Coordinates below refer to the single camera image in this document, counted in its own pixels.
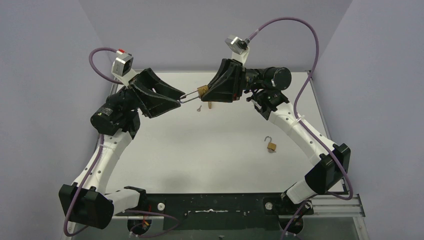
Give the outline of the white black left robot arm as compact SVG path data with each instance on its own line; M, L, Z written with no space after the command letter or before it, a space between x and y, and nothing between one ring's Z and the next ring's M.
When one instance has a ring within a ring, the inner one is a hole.
M147 209L144 189L126 186L108 193L107 185L140 128L140 115L155 118L165 114L180 107L184 96L183 91L161 80L150 68L115 73L114 79L121 89L109 95L90 118L99 134L96 150L80 175L58 193L66 235L70 234L70 222L104 229L116 214L126 210L140 214Z

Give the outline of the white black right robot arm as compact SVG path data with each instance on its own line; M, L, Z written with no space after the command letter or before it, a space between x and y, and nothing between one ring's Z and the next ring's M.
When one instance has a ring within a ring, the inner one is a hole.
M346 144L338 145L321 135L295 113L294 105L282 93L291 81L292 74L285 67L245 68L239 61L224 58L213 79L198 88L203 102L232 103L251 93L246 100L304 152L313 167L282 194L281 207L289 214L295 213L302 201L325 194L344 177L351 155Z

